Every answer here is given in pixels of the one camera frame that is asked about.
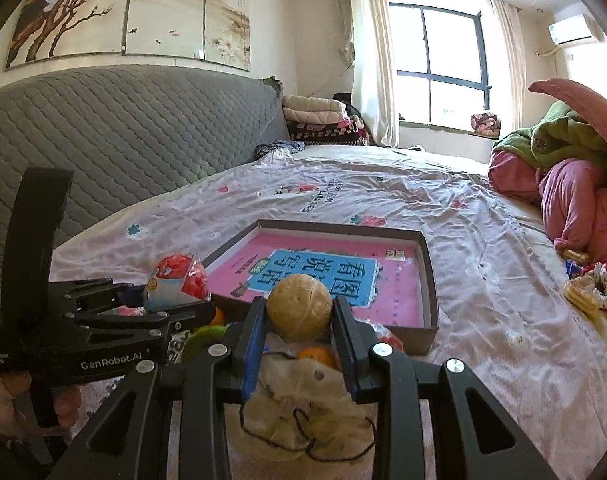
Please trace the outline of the person's left hand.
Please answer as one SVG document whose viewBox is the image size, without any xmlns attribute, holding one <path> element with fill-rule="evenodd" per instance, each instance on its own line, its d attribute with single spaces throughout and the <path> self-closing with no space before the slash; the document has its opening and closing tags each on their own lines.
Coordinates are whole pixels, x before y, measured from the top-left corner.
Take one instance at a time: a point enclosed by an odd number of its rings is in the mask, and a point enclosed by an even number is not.
<svg viewBox="0 0 607 480">
<path fill-rule="evenodd" d="M 78 386 L 65 389 L 55 398 L 53 408 L 57 423 L 49 428 L 30 422 L 16 406 L 15 400 L 28 392 L 30 386 L 28 372 L 0 375 L 0 436 L 13 439 L 23 439 L 28 434 L 62 436 L 76 424 L 82 404 Z"/>
</svg>

